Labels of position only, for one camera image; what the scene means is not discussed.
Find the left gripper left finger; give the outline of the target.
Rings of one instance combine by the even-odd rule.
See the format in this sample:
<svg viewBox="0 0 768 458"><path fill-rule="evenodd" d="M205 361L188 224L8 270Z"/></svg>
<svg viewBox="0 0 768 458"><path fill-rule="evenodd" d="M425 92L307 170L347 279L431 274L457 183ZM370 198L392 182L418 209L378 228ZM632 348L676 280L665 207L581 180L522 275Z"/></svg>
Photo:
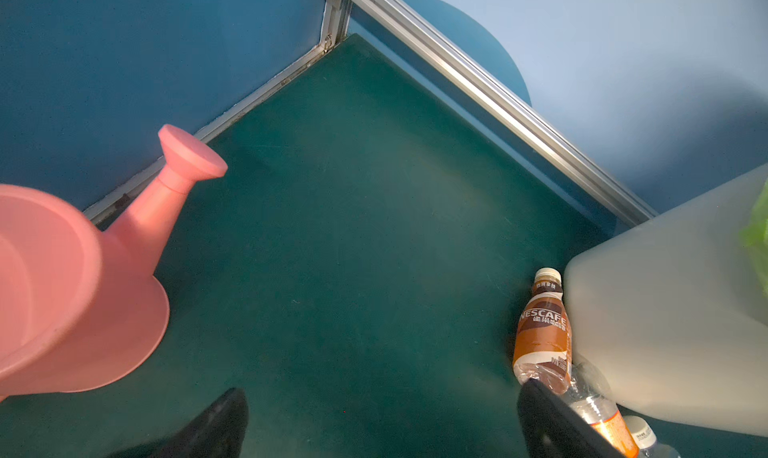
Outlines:
<svg viewBox="0 0 768 458"><path fill-rule="evenodd" d="M241 455L249 422L245 391L230 388L173 436L110 457L234 457Z"/></svg>

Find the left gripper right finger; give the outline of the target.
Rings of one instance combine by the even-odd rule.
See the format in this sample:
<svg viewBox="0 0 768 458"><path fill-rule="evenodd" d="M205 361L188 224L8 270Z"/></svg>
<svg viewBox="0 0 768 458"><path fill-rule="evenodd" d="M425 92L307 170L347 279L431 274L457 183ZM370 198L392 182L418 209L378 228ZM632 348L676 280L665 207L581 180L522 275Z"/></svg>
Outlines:
<svg viewBox="0 0 768 458"><path fill-rule="evenodd" d="M528 380L521 387L517 411L530 457L622 457L605 438L536 379Z"/></svg>

